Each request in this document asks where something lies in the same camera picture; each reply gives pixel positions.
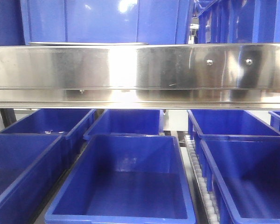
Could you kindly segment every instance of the bolt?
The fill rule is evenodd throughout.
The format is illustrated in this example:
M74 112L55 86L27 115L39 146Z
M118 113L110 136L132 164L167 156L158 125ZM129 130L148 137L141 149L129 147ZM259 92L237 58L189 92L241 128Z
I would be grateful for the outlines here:
M208 60L206 60L206 63L208 66L212 66L214 62L213 62L213 60L208 59Z
M253 64L253 61L252 59L246 59L246 65L252 65Z

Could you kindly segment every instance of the stainless steel shelf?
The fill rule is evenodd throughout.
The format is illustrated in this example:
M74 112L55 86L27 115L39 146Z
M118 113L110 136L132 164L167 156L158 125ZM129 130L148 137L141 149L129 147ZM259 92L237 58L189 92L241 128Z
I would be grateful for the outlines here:
M0 47L0 108L280 109L280 44Z

